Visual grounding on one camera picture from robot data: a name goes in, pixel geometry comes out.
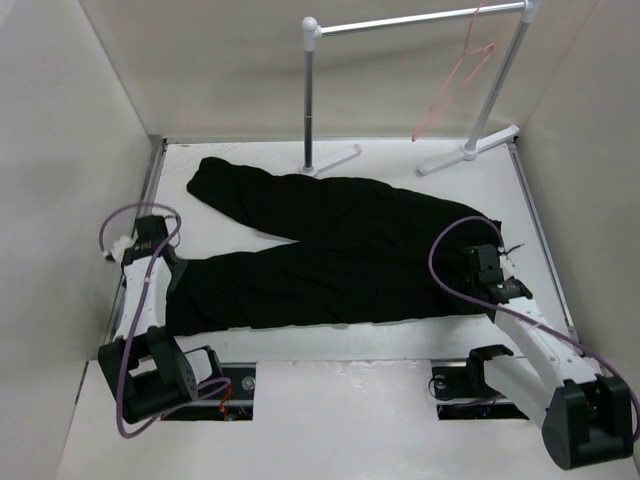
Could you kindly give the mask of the black trousers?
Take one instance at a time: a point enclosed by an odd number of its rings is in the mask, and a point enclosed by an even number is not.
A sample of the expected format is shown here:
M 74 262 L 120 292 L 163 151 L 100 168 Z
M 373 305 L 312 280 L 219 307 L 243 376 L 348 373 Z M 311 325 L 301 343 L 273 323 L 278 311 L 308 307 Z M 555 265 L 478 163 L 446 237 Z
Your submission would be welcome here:
M 187 191 L 283 244 L 188 260 L 167 297 L 175 336 L 473 315 L 464 252 L 500 243 L 500 222 L 472 207 L 372 179 L 209 157 Z

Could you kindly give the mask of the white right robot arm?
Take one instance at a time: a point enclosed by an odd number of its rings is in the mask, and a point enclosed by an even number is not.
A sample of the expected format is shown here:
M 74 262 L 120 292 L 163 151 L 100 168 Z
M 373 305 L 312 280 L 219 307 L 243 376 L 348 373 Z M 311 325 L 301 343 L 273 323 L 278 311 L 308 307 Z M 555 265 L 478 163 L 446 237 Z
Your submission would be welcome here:
M 628 458 L 633 453 L 631 393 L 605 377 L 558 338 L 529 289 L 505 276 L 491 245 L 464 251 L 469 294 L 488 303 L 487 315 L 518 347 L 470 351 L 464 384 L 473 394 L 495 391 L 541 431 L 543 444 L 563 470 Z

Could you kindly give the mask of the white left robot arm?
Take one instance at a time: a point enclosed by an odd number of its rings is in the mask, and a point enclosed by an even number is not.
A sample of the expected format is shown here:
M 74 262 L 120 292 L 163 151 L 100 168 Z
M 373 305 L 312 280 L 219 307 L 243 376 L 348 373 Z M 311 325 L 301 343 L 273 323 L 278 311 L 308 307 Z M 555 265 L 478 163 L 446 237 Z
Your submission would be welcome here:
M 167 219 L 135 221 L 134 236 L 118 240 L 109 258 L 124 275 L 124 303 L 113 340 L 99 348 L 98 363 L 116 400 L 120 422 L 159 419 L 227 387 L 214 350 L 185 352 L 166 327 L 167 297 L 186 269 L 175 254 Z

